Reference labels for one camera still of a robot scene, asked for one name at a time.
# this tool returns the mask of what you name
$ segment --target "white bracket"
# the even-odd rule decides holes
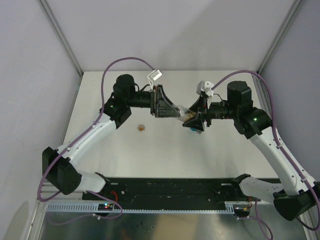
[[[207,104],[206,107],[208,109],[214,97],[214,91],[212,90],[213,87],[214,87],[214,84],[210,81],[200,81],[196,87],[196,93],[198,95],[201,95],[201,92],[205,92],[205,94],[208,96],[207,103],[206,103]]]
[[[149,81],[149,84],[150,84],[150,87],[151,87],[151,90],[153,89],[154,87],[154,82],[160,78],[162,76],[162,72],[157,69],[157,70],[153,70],[149,75],[148,75],[148,81]]]
[[[252,176],[242,180],[239,186],[244,195],[253,196],[270,204],[274,203],[273,193],[278,193],[284,189],[281,183],[270,183]]]

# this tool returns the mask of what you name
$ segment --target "white enclosure wall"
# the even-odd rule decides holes
[[[257,70],[294,0],[47,0],[84,71]],[[112,70],[148,70],[123,62]]]
[[[263,73],[273,93],[279,133],[317,181],[320,181],[319,13],[320,1],[308,0],[303,4]]]
[[[37,1],[2,1],[0,19],[0,239],[18,240],[42,151],[62,140],[79,76]]]

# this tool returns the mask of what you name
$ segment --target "black joint housing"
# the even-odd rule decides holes
[[[316,182],[314,184],[313,190],[319,199],[320,182]],[[285,193],[282,194],[281,192],[275,192],[273,196],[273,204],[275,209],[282,217],[284,217],[288,221],[294,220],[296,217],[316,205],[316,201],[310,190],[294,196],[288,196]]]
[[[45,173],[58,155],[57,151],[51,147],[47,147],[42,152],[42,174]],[[60,157],[45,178],[64,195],[68,195],[76,190],[82,178],[82,175],[69,163],[69,160],[68,158]]]
[[[116,129],[118,129],[130,117],[131,109],[122,101],[117,101],[115,98],[110,97],[104,104],[103,113],[107,114],[110,120],[115,122]]]
[[[234,121],[234,126],[240,134],[250,139],[256,134],[261,135],[264,129],[271,127],[272,120],[264,110],[253,107],[252,111],[239,116]]]
[[[192,128],[199,131],[205,131],[205,117],[201,112],[198,112],[195,117],[185,121],[182,123],[182,126],[185,128]]]
[[[212,102],[210,108],[207,110],[208,119],[233,119],[234,114],[234,108],[231,107],[226,100],[221,102]]]
[[[134,77],[129,74],[118,76],[113,85],[113,96],[118,101],[125,102],[135,95],[136,86]]]
[[[244,179],[249,178],[249,177],[251,177],[251,175],[244,173],[244,174],[232,179],[231,186],[234,188],[235,192],[237,193],[237,196],[242,196],[243,195],[242,190],[240,188],[240,183]]]
[[[227,85],[228,103],[231,107],[238,106],[240,114],[252,109],[254,102],[251,95],[251,88],[245,81],[232,81]]]
[[[156,118],[179,118],[180,110],[166,96],[163,86],[153,88],[153,99],[151,98],[151,114]]]
[[[142,91],[136,93],[136,95],[130,99],[128,99],[127,105],[129,107],[135,107],[135,108],[151,108],[151,98],[153,97],[153,92],[148,91]]]

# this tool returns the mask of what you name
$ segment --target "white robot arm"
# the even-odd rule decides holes
[[[210,82],[201,82],[198,85],[197,93],[200,97],[187,109],[189,117],[184,118],[185,122],[182,126],[203,132],[204,122],[209,127],[212,119],[232,119],[236,130],[262,152],[281,182],[268,183],[243,174],[232,181],[235,190],[245,196],[252,196],[274,204],[278,212],[287,220],[293,220],[314,206],[315,200],[311,196],[310,189],[301,181],[299,174],[279,147],[283,147],[290,155],[318,197],[320,196],[320,182],[316,182],[300,166],[281,139],[279,139],[280,146],[277,145],[272,131],[272,121],[266,112],[253,107],[251,89],[247,84],[243,81],[230,82],[227,86],[227,100],[221,100],[221,102],[212,102],[212,86]],[[130,107],[150,108],[151,114],[156,118],[179,118],[181,116],[181,108],[167,98],[162,85],[154,86],[151,92],[137,92],[133,77],[128,74],[121,75],[113,86],[113,93],[105,103],[100,119],[98,122],[92,121],[88,126],[92,127],[89,132],[84,134],[86,130],[82,131],[70,142],[59,146],[57,150],[50,147],[44,150],[42,153],[43,172],[53,159],[67,149],[49,171],[46,179],[65,195],[75,190],[100,192],[108,179],[99,173],[81,172],[76,168],[86,151],[127,120],[131,115]],[[80,140],[69,147],[70,143],[79,136],[82,136]]]

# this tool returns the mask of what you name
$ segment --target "purple cable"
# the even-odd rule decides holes
[[[269,94],[269,99],[270,99],[270,106],[271,106],[271,118],[272,118],[272,134],[273,134],[273,137],[274,137],[274,140],[276,142],[276,144],[279,146],[281,143],[279,141],[279,138],[277,136],[277,131],[276,131],[276,118],[275,118],[275,111],[274,111],[274,105],[273,105],[273,98],[272,98],[272,95],[271,95],[271,91],[270,89],[268,88],[268,85],[266,83],[266,81],[264,80],[264,78],[254,72],[254,71],[250,71],[250,70],[239,70],[239,71],[235,71],[235,72],[232,72],[230,74],[228,74],[227,76],[225,76],[224,78],[222,78],[216,85],[213,86],[212,90],[216,89],[220,84],[222,84],[225,80],[227,80],[228,78],[230,78],[231,76],[233,75],[236,75],[236,74],[241,74],[241,73],[248,73],[248,74],[252,74],[252,75],[255,75],[257,78],[259,78],[261,80],[261,82],[263,82],[268,94]],[[287,153],[287,151],[282,147],[282,146],[279,146],[279,149],[281,150],[281,152],[285,155],[285,157],[287,158],[287,160],[290,162],[290,164],[293,166],[293,168],[296,170],[296,172],[299,174],[299,176],[301,177],[301,180],[304,180],[306,179],[305,175],[303,174],[303,172],[299,169],[299,167],[296,165],[296,163],[293,161],[293,159],[290,157],[290,155]],[[311,230],[311,231],[318,231],[320,230],[320,202],[319,202],[319,199],[317,197],[317,194],[315,193],[314,189],[312,188],[312,186],[310,185],[310,183],[307,181],[307,180],[304,180],[304,183],[305,185],[307,186],[307,188],[310,190],[312,196],[314,197],[314,200],[315,200],[315,204],[316,204],[316,208],[317,208],[317,211],[318,211],[318,224],[316,227],[310,227],[308,225],[306,225],[304,222],[301,221],[301,219],[299,219],[297,217],[297,220],[307,229]]]
[[[258,224],[259,224],[259,227],[264,235],[264,237],[268,240],[273,240],[274,239],[274,235],[270,229],[270,227],[265,223],[265,221],[259,219],[258,217],[256,216],[248,216],[248,217],[238,217],[238,219],[241,219],[241,220],[245,220],[245,219],[254,219],[254,220],[257,220],[258,221]],[[265,225],[265,227],[268,229],[269,233],[270,233],[270,238],[268,237],[267,233],[265,232],[264,228],[263,228],[263,225]]]
[[[112,63],[110,63],[109,66],[107,66],[107,68],[104,70],[103,75],[102,75],[102,79],[101,79],[101,102],[102,102],[102,108],[101,108],[101,111],[100,111],[99,116],[97,117],[97,119],[94,121],[94,123],[93,123],[92,125],[96,125],[97,122],[100,120],[100,118],[102,117],[102,115],[103,115],[103,113],[104,113],[104,109],[105,109],[104,82],[105,82],[106,73],[107,73],[107,71],[111,68],[112,65],[114,65],[114,64],[116,64],[116,63],[118,63],[118,62],[124,61],[124,60],[138,60],[138,61],[140,61],[140,62],[145,63],[149,68],[151,68],[152,70],[154,70],[154,68],[153,68],[148,62],[146,62],[145,60],[143,60],[143,59],[141,59],[141,58],[133,57],[133,56],[120,58],[120,59],[115,60],[115,61],[113,61]],[[49,173],[50,170],[52,169],[52,167],[53,167],[53,166],[56,164],[56,162],[63,156],[63,154],[65,154],[65,153],[67,152],[67,148],[71,148],[71,147],[72,147],[74,144],[76,144],[81,138],[83,138],[88,132],[90,132],[91,129],[93,129],[92,126],[88,127],[79,137],[77,137],[74,141],[72,141],[72,142],[52,161],[52,163],[51,163],[51,164],[48,166],[48,168],[45,170],[45,172],[44,172],[44,174],[43,174],[43,176],[42,176],[42,178],[41,178],[41,181],[40,181],[40,183],[39,183],[38,190],[37,190],[37,198],[38,198],[38,200],[39,200],[40,202],[47,202],[47,201],[53,199],[54,197],[56,197],[59,193],[61,193],[61,191],[57,191],[55,194],[53,194],[52,196],[50,196],[50,197],[48,197],[48,198],[42,198],[42,197],[41,197],[41,189],[42,189],[42,186],[43,186],[43,184],[44,184],[44,182],[45,182],[45,180],[46,180],[46,177],[47,177],[48,173]],[[97,193],[95,193],[95,192],[92,192],[92,191],[88,191],[88,192],[91,193],[91,194],[93,194],[93,195],[96,195],[97,197],[102,198],[102,199],[104,199],[104,200],[111,201],[111,202],[113,202],[114,204],[116,204],[116,205],[120,208],[120,214],[118,214],[118,215],[116,215],[116,216],[112,216],[112,217],[101,217],[101,218],[103,218],[103,219],[115,219],[115,218],[119,217],[119,216],[122,214],[123,209],[122,209],[122,207],[121,207],[118,203],[116,203],[116,202],[114,202],[114,201],[112,201],[112,200],[110,200],[110,199],[108,199],[108,198],[106,198],[106,197],[103,197],[103,196],[101,196],[101,195],[99,195],[99,194],[97,194]]]
[[[101,219],[116,219],[116,218],[118,218],[118,217],[120,217],[120,216],[122,215],[122,213],[123,213],[124,210],[123,210],[123,208],[121,207],[121,205],[120,205],[119,203],[117,203],[116,201],[113,201],[113,200],[111,200],[111,199],[109,199],[109,198],[106,198],[106,197],[104,197],[104,196],[101,196],[100,194],[97,194],[97,193],[95,193],[95,192],[93,192],[93,191],[88,191],[88,193],[91,193],[91,194],[93,194],[93,195],[96,195],[97,197],[99,197],[99,198],[101,198],[101,199],[103,199],[103,200],[106,200],[106,201],[108,201],[109,203],[113,203],[113,204],[117,205],[117,206],[119,207],[119,209],[120,209],[120,213],[117,214],[117,215],[115,215],[115,216],[100,216],[100,215],[95,215],[97,218],[101,218]],[[78,219],[82,219],[82,218],[84,218],[84,217],[89,217],[89,216],[94,216],[94,215],[91,214],[91,213],[83,214],[83,215],[80,215],[80,216],[78,216],[78,217],[75,217],[74,219],[71,219],[71,220],[69,220],[69,221],[59,222],[59,223],[52,222],[52,221],[50,220],[50,218],[47,218],[47,220],[48,220],[48,222],[49,222],[51,225],[54,225],[54,226],[62,226],[62,225],[66,225],[66,224],[73,223],[74,221],[76,221],[76,220],[78,220]]]

